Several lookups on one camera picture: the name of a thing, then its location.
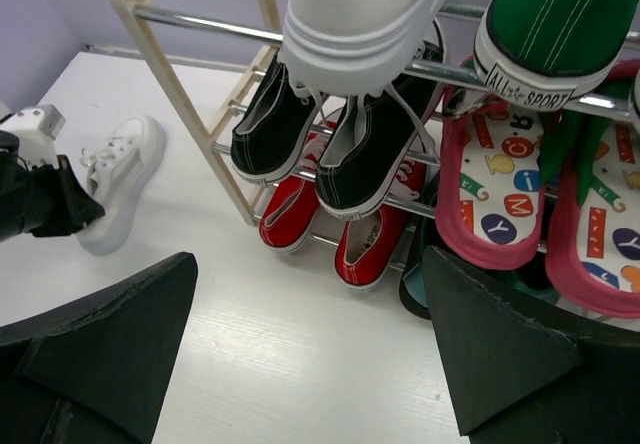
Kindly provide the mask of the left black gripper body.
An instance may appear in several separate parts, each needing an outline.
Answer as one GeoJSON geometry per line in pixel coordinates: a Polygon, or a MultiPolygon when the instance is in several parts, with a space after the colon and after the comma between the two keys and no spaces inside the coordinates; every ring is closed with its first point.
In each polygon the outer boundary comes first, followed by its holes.
{"type": "Polygon", "coordinates": [[[19,138],[1,132],[1,241],[20,234],[60,235],[59,172],[52,165],[30,169],[19,156],[19,138]]]}

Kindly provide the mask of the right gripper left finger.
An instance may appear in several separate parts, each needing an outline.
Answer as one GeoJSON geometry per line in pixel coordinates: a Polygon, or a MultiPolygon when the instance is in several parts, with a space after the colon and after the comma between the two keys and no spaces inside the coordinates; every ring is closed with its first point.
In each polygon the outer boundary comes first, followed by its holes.
{"type": "Polygon", "coordinates": [[[179,252],[2,327],[2,442],[151,442],[197,277],[179,252]]]}

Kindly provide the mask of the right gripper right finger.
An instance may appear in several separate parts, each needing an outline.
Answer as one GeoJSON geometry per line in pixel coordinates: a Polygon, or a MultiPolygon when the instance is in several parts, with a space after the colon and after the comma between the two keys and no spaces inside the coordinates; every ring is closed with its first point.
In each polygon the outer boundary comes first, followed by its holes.
{"type": "Polygon", "coordinates": [[[639,335],[511,289],[437,247],[424,285],[458,430],[473,443],[636,443],[639,335]]]}

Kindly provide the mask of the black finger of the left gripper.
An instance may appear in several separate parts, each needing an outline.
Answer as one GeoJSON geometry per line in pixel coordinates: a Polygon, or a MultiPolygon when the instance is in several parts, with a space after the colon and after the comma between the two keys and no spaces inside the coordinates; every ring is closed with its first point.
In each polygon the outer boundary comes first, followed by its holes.
{"type": "Polygon", "coordinates": [[[76,178],[69,159],[58,155],[57,163],[57,168],[46,164],[32,171],[38,216],[32,235],[37,238],[69,236],[105,216],[104,207],[76,178]]]}

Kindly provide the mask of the white sneaker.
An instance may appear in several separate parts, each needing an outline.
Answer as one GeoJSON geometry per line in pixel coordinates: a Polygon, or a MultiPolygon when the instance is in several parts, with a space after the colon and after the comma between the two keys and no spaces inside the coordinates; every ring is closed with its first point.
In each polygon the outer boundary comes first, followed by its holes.
{"type": "Polygon", "coordinates": [[[413,60],[445,0],[288,0],[279,56],[309,94],[375,94],[413,60]]]}
{"type": "Polygon", "coordinates": [[[131,231],[140,195],[162,162],[165,133],[149,116],[120,124],[96,150],[83,150],[87,193],[105,215],[80,231],[80,245],[94,255],[119,249],[131,231]]]}

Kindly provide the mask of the red canvas sneaker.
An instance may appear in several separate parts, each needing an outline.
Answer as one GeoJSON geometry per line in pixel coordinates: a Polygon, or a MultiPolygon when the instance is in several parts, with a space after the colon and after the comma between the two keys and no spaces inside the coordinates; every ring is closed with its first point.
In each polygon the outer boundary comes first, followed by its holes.
{"type": "MultiPolygon", "coordinates": [[[[389,195],[417,202],[427,174],[425,164],[403,160],[389,195]]],[[[368,291],[376,287],[409,218],[408,211],[383,204],[364,218],[348,221],[334,257],[334,268],[341,282],[352,290],[368,291]]]]}
{"type": "Polygon", "coordinates": [[[296,175],[281,181],[259,226],[259,236],[272,250],[291,253],[304,242],[319,210],[315,182],[296,175]]]}

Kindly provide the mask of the black canvas sneaker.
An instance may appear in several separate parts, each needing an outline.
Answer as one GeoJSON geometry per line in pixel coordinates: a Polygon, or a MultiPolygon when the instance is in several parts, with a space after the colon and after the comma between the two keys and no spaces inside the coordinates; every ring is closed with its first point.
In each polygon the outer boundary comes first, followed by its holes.
{"type": "Polygon", "coordinates": [[[311,125],[327,100],[292,85],[285,64],[274,57],[239,124],[232,130],[230,157],[248,182],[285,179],[300,160],[311,125]]]}
{"type": "Polygon", "coordinates": [[[437,157],[425,128],[445,85],[401,74],[374,94],[349,97],[315,171],[321,206],[343,220],[374,213],[388,193],[415,199],[409,150],[437,157]]]}

